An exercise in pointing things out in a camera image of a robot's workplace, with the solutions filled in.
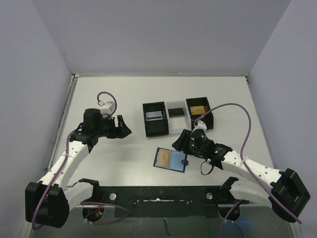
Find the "blue leather card holder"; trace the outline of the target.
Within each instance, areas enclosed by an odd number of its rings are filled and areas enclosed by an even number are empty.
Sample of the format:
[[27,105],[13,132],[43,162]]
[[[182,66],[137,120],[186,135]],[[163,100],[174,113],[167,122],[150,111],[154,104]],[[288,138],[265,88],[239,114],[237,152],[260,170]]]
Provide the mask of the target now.
[[186,167],[189,164],[186,154],[179,151],[166,149],[171,151],[171,156],[170,156],[169,167],[165,168],[165,167],[161,167],[157,165],[157,158],[158,158],[158,153],[160,149],[165,149],[165,148],[160,148],[160,147],[157,148],[154,163],[153,163],[154,167],[171,170],[175,172],[180,172],[180,173],[185,173]]

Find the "black white card tray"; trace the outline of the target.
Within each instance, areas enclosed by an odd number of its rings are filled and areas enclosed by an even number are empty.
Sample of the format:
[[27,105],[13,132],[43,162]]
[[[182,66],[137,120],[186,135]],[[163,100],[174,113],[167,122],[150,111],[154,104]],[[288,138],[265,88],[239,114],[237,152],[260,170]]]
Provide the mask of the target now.
[[[204,106],[206,113],[193,116],[192,106]],[[188,98],[178,101],[161,101],[143,104],[144,124],[146,137],[158,137],[181,134],[184,129],[193,130],[199,120],[202,120],[207,129],[213,129],[213,114],[207,97]],[[162,111],[163,119],[146,121],[146,112]]]

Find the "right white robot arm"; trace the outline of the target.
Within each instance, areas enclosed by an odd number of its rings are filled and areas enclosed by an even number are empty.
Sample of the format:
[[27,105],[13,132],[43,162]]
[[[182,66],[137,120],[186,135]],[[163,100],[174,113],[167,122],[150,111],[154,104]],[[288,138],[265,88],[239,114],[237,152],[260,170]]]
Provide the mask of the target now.
[[299,222],[299,215],[311,198],[298,173],[281,171],[241,156],[237,151],[213,142],[203,129],[183,130],[172,144],[179,152],[204,159],[223,171],[239,176],[229,186],[236,200],[247,200],[272,208],[276,215],[290,222]]

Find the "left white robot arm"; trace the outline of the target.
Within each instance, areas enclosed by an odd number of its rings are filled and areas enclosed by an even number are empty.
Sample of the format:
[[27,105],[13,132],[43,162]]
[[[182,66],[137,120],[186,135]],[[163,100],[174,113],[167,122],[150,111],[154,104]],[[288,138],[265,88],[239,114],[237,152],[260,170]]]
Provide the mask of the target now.
[[38,182],[30,182],[25,188],[25,219],[32,229],[61,228],[74,207],[101,204],[97,180],[82,178],[70,189],[66,188],[68,182],[100,138],[122,139],[131,133],[121,115],[104,117],[99,109],[86,109],[83,122],[67,136],[60,158]]

